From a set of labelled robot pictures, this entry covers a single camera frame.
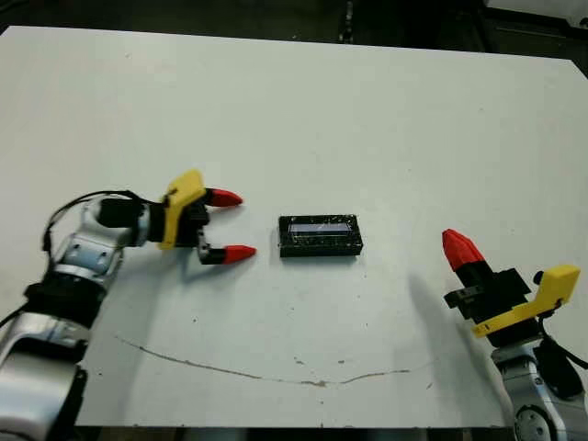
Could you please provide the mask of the left gripper, black yellow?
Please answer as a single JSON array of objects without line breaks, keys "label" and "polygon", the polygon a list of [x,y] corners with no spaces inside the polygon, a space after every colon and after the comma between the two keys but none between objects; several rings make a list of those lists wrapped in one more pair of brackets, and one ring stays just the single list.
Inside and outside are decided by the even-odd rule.
[{"label": "left gripper, black yellow", "polygon": [[204,226],[209,223],[206,206],[238,207],[243,199],[228,190],[205,188],[201,173],[188,170],[174,179],[162,199],[164,206],[163,237],[158,247],[163,251],[174,248],[195,248],[202,265],[230,265],[256,254],[248,245],[227,245],[210,248]]}]

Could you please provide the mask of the right gripper, black yellow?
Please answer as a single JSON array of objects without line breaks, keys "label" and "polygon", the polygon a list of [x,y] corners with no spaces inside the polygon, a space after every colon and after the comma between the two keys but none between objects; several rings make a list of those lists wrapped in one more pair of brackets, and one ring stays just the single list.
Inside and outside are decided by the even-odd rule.
[{"label": "right gripper, black yellow", "polygon": [[447,293],[444,300],[473,321],[471,332],[500,348],[539,336],[537,317],[568,302],[580,275],[580,268],[561,265],[541,274],[537,294],[528,301],[530,288],[511,268],[494,272],[467,236],[453,229],[442,232],[446,259],[463,285]]}]

